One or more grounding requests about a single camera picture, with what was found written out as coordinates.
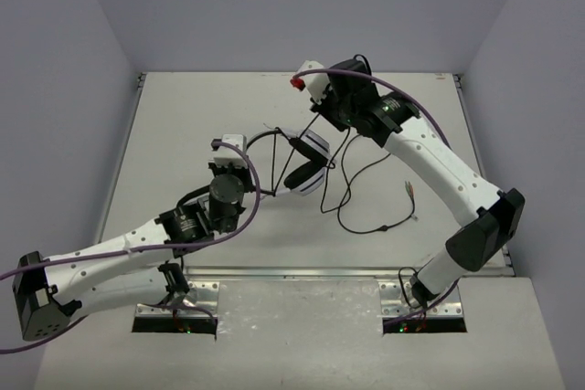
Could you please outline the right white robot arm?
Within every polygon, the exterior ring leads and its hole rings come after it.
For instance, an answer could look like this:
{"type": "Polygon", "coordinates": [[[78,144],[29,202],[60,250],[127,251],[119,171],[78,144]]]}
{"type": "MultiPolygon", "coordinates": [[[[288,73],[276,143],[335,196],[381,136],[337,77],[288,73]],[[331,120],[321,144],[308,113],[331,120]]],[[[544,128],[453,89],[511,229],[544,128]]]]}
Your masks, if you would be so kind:
{"type": "Polygon", "coordinates": [[[526,199],[483,179],[449,146],[431,114],[404,90],[374,77],[355,58],[326,69],[309,61],[291,83],[308,90],[312,110],[339,131],[354,129],[399,158],[442,200],[459,230],[411,278],[421,306],[462,276],[480,271],[515,235],[526,199]]]}

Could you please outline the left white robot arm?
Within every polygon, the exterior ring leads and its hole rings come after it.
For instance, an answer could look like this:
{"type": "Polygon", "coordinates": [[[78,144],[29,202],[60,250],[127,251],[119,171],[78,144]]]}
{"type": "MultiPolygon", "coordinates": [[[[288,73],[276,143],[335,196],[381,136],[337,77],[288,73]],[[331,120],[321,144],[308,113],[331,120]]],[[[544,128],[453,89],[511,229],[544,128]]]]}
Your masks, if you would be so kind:
{"type": "Polygon", "coordinates": [[[185,297],[190,288],[181,258],[241,233],[247,227],[239,222],[243,196],[261,197],[258,173],[245,161],[210,167],[207,195],[194,203],[77,252],[22,256],[12,292],[28,346],[53,340],[99,311],[133,303],[168,308],[185,297]]]}

